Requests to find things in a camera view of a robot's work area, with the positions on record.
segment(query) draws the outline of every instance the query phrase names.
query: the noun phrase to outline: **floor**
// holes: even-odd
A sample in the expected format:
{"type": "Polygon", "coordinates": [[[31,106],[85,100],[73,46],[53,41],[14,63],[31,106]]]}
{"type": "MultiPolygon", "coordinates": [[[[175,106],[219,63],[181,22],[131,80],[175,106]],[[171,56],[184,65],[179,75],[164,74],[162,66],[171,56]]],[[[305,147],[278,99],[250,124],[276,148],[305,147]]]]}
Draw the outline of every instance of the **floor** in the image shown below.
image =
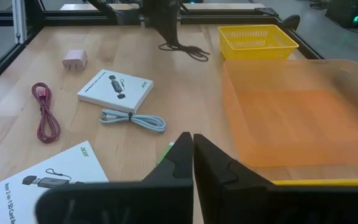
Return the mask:
{"type": "MultiPolygon", "coordinates": [[[[248,2],[248,0],[205,0],[205,2],[248,2]]],[[[299,14],[301,23],[297,30],[302,38],[325,58],[343,58],[358,62],[358,34],[337,26],[325,11],[312,9],[307,1],[299,0],[251,0],[274,8],[282,19],[299,14]]],[[[0,10],[9,9],[10,0],[0,0],[0,10]]],[[[64,4],[81,4],[82,0],[44,1],[48,10],[59,10],[64,4]]],[[[0,57],[14,44],[12,27],[0,27],[0,57]]]]}

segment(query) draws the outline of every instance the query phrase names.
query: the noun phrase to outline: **green light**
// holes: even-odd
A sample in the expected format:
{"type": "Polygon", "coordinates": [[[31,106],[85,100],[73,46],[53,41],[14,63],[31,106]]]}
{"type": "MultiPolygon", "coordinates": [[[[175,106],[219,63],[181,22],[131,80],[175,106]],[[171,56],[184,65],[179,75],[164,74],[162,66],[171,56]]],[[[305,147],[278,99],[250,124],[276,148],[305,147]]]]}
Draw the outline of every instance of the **green light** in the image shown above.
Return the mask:
{"type": "Polygon", "coordinates": [[[358,16],[353,19],[353,22],[358,22],[358,16]]]}

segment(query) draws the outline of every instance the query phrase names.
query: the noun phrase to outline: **usb cable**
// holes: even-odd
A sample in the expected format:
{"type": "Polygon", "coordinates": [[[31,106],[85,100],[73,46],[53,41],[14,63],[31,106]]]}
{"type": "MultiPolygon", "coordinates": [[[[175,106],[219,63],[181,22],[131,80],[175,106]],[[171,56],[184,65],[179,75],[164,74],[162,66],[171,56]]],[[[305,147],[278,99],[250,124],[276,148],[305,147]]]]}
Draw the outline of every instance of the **usb cable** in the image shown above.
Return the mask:
{"type": "Polygon", "coordinates": [[[115,110],[103,109],[100,115],[100,122],[103,124],[113,124],[120,121],[132,121],[135,124],[147,128],[157,133],[165,131],[165,121],[159,116],[140,115],[133,113],[123,113],[115,110]]]}

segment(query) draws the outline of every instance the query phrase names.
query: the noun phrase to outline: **orange plastic tray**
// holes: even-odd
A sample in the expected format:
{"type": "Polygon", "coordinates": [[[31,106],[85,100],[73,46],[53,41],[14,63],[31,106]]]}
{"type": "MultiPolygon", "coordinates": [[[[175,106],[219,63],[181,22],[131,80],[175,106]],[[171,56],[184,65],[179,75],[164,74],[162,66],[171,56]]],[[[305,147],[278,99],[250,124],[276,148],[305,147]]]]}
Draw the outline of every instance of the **orange plastic tray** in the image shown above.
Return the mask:
{"type": "Polygon", "coordinates": [[[227,61],[223,102],[252,167],[358,164],[358,64],[227,61]]]}

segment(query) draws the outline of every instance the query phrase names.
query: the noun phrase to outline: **table surface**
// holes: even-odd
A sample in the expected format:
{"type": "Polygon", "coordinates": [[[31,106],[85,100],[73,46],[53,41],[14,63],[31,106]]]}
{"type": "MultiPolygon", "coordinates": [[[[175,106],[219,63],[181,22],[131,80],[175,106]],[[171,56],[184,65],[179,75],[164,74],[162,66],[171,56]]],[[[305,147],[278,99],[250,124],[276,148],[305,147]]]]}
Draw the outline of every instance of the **table surface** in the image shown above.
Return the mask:
{"type": "MultiPolygon", "coordinates": [[[[181,26],[183,45],[211,52],[208,62],[183,52],[157,48],[163,39],[140,27],[46,27],[0,76],[0,181],[88,140],[110,181],[141,180],[154,167],[169,142],[184,131],[201,133],[230,156],[238,158],[221,100],[223,58],[217,26],[181,26]],[[85,49],[82,72],[63,69],[67,50],[85,49]],[[99,122],[101,106],[78,101],[76,93],[101,69],[154,81],[154,89],[138,113],[161,116],[163,134],[133,123],[110,126],[99,122]],[[51,144],[37,139],[39,104],[34,83],[53,91],[51,111],[62,135],[51,144]]],[[[291,58],[300,58],[296,52],[291,58]]],[[[358,166],[308,166],[254,169],[270,180],[358,177],[358,166]]],[[[202,223],[195,196],[195,223],[202,223]]]]}
{"type": "MultiPolygon", "coordinates": [[[[137,7],[136,4],[109,4],[117,10],[126,10],[137,7]]],[[[188,9],[255,9],[256,7],[265,7],[259,3],[202,3],[188,4],[184,3],[188,9]]],[[[92,4],[64,4],[60,10],[96,10],[92,4]]]]}

